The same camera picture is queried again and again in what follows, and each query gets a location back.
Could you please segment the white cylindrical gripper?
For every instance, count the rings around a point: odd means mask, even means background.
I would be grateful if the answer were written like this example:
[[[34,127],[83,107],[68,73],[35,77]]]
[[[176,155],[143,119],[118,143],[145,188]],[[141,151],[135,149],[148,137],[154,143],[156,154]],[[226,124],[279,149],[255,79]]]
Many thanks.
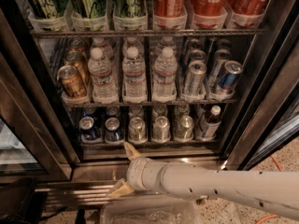
[[[161,171],[166,166],[166,162],[141,156],[141,153],[128,142],[124,142],[123,145],[126,156],[131,161],[126,174],[128,182],[123,178],[120,179],[107,192],[107,196],[119,198],[131,194],[135,190],[159,191],[161,189]]]

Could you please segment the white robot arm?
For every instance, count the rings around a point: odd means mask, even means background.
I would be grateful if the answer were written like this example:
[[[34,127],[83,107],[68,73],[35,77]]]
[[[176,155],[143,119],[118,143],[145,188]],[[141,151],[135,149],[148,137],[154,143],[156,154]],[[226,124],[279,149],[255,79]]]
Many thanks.
[[[124,144],[130,161],[126,177],[108,195],[153,191],[184,200],[203,196],[240,203],[268,213],[299,219],[299,174],[296,172],[209,170],[181,161],[156,161]]]

